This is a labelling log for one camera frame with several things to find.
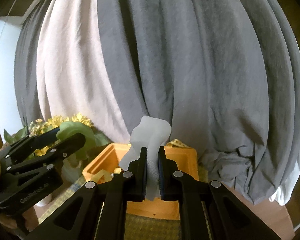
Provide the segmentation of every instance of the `green plastic object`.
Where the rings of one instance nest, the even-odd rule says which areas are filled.
[[[60,124],[60,131],[57,133],[57,138],[63,141],[76,133],[83,134],[86,142],[81,149],[75,152],[75,156],[79,161],[85,160],[87,158],[86,151],[96,147],[96,138],[90,127],[81,122],[63,122]]]

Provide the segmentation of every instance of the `yellow tray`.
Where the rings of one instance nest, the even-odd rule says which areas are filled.
[[[90,181],[91,177],[102,169],[112,173],[130,147],[131,145],[127,144],[111,143],[82,171],[86,181]],[[164,150],[167,158],[174,160],[180,171],[186,172],[194,179],[199,180],[195,149],[165,147]],[[165,202],[160,198],[155,198],[154,201],[146,199],[143,202],[128,202],[127,213],[157,219],[180,219],[178,201]]]

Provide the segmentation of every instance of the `white wall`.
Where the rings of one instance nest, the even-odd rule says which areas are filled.
[[[14,58],[22,17],[0,17],[0,134],[22,128],[14,90]]]

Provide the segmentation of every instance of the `white pot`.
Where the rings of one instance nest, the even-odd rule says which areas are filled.
[[[48,205],[52,200],[52,193],[46,196],[44,199],[40,200],[36,206],[37,207],[44,207],[45,205]]]

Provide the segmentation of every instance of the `gray bedsheet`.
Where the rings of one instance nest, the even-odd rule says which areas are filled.
[[[128,131],[143,115],[165,119],[170,138],[197,150],[210,179],[255,204],[292,170],[300,137],[300,59],[275,6],[98,0],[104,61]]]
[[[51,0],[41,0],[23,24],[16,48],[14,85],[23,125],[42,118],[37,91],[37,47],[42,21]]]

